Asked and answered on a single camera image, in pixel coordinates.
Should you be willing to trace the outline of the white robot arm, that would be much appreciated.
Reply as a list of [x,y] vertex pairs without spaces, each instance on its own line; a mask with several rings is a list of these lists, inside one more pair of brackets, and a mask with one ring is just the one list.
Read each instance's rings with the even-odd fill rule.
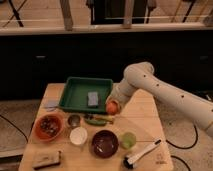
[[135,63],[125,68],[123,79],[107,97],[106,112],[119,114],[138,89],[181,111],[213,138],[213,102],[159,80],[154,76],[154,67],[149,62]]

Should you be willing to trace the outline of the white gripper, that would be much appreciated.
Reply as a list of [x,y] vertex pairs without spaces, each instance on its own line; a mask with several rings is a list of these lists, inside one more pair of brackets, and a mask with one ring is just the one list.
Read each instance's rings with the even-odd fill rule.
[[114,101],[120,108],[124,108],[136,91],[137,88],[122,79],[120,83],[113,87],[107,100]]

